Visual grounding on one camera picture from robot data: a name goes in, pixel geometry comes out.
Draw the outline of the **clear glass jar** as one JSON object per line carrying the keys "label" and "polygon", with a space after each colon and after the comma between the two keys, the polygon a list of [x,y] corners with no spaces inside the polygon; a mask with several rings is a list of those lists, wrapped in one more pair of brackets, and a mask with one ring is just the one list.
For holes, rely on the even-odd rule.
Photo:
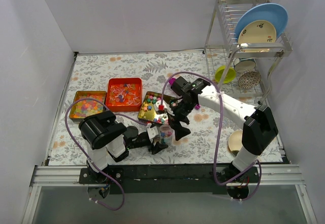
{"label": "clear glass jar", "polygon": [[162,125],[159,130],[164,143],[170,145],[173,141],[174,130],[168,124]]}

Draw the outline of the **purple plastic scoop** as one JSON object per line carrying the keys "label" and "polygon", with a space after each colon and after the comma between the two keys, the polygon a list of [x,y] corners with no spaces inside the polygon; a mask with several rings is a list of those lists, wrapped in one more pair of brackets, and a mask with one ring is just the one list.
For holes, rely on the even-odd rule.
{"label": "purple plastic scoop", "polygon": [[[169,85],[172,86],[173,83],[175,82],[176,78],[171,78],[169,80]],[[200,105],[199,104],[196,104],[196,106],[194,107],[196,110],[199,110],[200,109]]]}

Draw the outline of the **tin of opaque star candies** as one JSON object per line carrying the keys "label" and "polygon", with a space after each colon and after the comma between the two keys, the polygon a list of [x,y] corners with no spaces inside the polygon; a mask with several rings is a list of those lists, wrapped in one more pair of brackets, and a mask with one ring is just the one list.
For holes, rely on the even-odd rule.
{"label": "tin of opaque star candies", "polygon": [[138,113],[138,120],[144,123],[168,124],[167,112],[156,111],[154,105],[160,104],[161,94],[158,92],[146,92]]}

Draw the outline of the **orange tray of lollipops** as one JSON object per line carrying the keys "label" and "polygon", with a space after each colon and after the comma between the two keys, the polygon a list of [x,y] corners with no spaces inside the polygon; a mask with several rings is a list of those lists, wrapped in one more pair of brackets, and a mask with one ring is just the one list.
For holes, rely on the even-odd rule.
{"label": "orange tray of lollipops", "polygon": [[105,105],[113,112],[136,112],[142,102],[140,78],[112,78],[108,81]]}

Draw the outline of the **tin of translucent star candies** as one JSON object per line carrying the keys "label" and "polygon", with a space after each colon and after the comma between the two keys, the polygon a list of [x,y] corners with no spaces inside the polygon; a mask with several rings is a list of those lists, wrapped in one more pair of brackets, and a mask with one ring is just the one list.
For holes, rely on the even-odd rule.
{"label": "tin of translucent star candies", "polygon": [[[77,91],[74,102],[84,98],[93,98],[104,103],[106,100],[106,94],[105,91]],[[105,108],[102,104],[93,100],[82,100],[71,108],[69,118],[73,122],[80,122],[81,119],[87,116],[95,115],[104,111]]]}

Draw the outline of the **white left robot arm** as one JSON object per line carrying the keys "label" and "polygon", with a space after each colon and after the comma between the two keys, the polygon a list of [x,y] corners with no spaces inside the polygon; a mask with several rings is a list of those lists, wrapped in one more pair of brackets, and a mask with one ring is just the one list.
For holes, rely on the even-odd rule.
{"label": "white left robot arm", "polygon": [[118,163],[129,156],[129,150],[147,147],[152,154],[168,148],[157,126],[149,125],[140,133],[135,126],[125,126],[116,121],[111,111],[87,116],[78,126],[87,144],[87,169],[96,183],[108,178],[108,157]]}

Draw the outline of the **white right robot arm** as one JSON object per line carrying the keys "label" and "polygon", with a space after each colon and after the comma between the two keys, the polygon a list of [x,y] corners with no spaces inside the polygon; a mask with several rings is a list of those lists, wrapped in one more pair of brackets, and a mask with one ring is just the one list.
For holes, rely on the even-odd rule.
{"label": "white right robot arm", "polygon": [[218,185],[229,182],[241,182],[248,176],[248,170],[257,164],[257,158],[278,135],[271,109],[266,105],[255,107],[245,104],[225,93],[216,84],[199,78],[190,83],[183,77],[177,78],[171,90],[180,96],[179,102],[169,105],[169,125],[175,132],[175,139],[180,140],[191,133],[182,126],[189,124],[188,114],[196,105],[208,107],[220,114],[219,124],[227,117],[242,129],[242,148],[230,166],[225,169],[225,182],[219,182],[222,174],[213,169],[214,181]]}

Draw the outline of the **floral table mat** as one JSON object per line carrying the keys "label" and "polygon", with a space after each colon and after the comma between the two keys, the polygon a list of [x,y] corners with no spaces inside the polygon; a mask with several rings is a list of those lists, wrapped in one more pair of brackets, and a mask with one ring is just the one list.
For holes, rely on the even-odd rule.
{"label": "floral table mat", "polygon": [[[215,49],[214,61],[224,61],[222,49]],[[64,108],[74,101],[77,91],[104,91],[111,78],[137,77],[142,80],[143,92],[173,92],[165,81],[171,75],[182,72],[188,81],[195,80],[195,74],[213,78],[211,64],[207,64],[205,54],[194,52],[140,53],[113,55],[77,55],[72,71]],[[167,149],[151,154],[147,148],[132,149],[123,161],[126,165],[139,164],[195,164],[229,163],[233,155],[228,150],[228,138],[238,129],[235,123],[224,118],[219,124],[219,114],[202,107],[189,114],[190,135],[179,141],[173,140]],[[82,139],[78,125],[61,117],[52,140],[49,155],[51,166],[82,166],[86,157],[82,150],[86,143]]]}

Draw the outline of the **small cream plate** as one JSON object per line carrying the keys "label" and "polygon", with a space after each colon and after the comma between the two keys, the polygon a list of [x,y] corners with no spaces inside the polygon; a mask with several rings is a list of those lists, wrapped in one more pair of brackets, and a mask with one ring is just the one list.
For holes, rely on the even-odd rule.
{"label": "small cream plate", "polygon": [[228,138],[228,149],[236,156],[242,148],[242,130],[234,131]]}

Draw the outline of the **mosaic patterned bowl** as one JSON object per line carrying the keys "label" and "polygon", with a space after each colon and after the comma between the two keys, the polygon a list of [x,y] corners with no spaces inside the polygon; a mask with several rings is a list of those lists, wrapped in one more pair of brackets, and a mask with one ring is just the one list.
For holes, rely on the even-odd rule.
{"label": "mosaic patterned bowl", "polygon": [[251,89],[257,86],[261,79],[262,77],[259,72],[254,70],[246,70],[240,75],[238,85],[242,89]]}

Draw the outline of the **white blue rimmed bowl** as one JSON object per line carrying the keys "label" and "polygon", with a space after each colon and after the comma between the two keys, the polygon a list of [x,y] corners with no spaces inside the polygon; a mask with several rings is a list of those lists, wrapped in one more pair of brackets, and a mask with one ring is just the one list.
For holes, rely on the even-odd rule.
{"label": "white blue rimmed bowl", "polygon": [[254,70],[256,62],[253,58],[236,58],[234,60],[234,70],[237,73],[243,73],[247,70]]}

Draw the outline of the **metal dish rack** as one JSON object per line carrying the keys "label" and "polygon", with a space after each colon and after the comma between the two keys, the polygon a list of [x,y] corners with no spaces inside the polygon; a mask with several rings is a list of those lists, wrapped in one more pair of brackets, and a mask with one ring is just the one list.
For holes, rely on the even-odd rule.
{"label": "metal dish rack", "polygon": [[[224,61],[215,62],[215,47],[205,43],[204,53],[207,64],[211,64],[211,73],[215,75],[220,67],[223,68],[219,78],[216,78],[219,88],[228,95],[237,99],[256,98],[256,103],[261,105],[267,101],[272,84],[271,78],[281,60],[289,56],[292,51],[291,44],[283,32],[274,43],[238,44],[234,37],[235,27],[241,16],[251,8],[260,4],[272,3],[270,0],[216,0],[209,26],[218,23],[223,38]],[[242,89],[238,85],[238,79],[242,73],[234,70],[236,58],[253,58],[256,62],[254,71],[261,74],[260,83],[251,89]]]}

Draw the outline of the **cream patterned plate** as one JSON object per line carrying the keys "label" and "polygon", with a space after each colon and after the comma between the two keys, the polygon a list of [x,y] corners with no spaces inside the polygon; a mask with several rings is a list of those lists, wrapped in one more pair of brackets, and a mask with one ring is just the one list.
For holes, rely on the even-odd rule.
{"label": "cream patterned plate", "polygon": [[276,40],[274,25],[266,20],[256,20],[243,28],[238,44],[274,43]]}

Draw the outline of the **blue plate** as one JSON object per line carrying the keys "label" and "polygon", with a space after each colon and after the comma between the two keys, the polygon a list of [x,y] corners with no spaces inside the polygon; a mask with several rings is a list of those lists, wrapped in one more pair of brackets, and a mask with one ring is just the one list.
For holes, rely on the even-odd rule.
{"label": "blue plate", "polygon": [[265,3],[255,6],[246,11],[238,20],[234,37],[238,38],[244,27],[257,20],[265,20],[273,24],[276,29],[277,38],[279,38],[286,29],[288,13],[283,6],[276,3]]}

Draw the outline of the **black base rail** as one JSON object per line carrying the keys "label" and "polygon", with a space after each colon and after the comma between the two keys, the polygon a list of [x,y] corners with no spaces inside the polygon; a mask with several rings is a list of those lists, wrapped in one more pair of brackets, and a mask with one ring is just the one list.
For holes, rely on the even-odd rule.
{"label": "black base rail", "polygon": [[[230,179],[230,172],[226,170],[229,164],[221,164],[216,168],[218,181]],[[183,164],[183,165],[108,165],[104,170],[114,178],[126,194],[135,193],[213,193],[226,195],[227,187],[215,183],[212,164]],[[236,179],[241,182],[257,183],[257,167],[253,167]],[[79,184],[105,186],[109,184],[110,194],[120,194],[119,187],[103,176],[88,168],[82,168]]]}

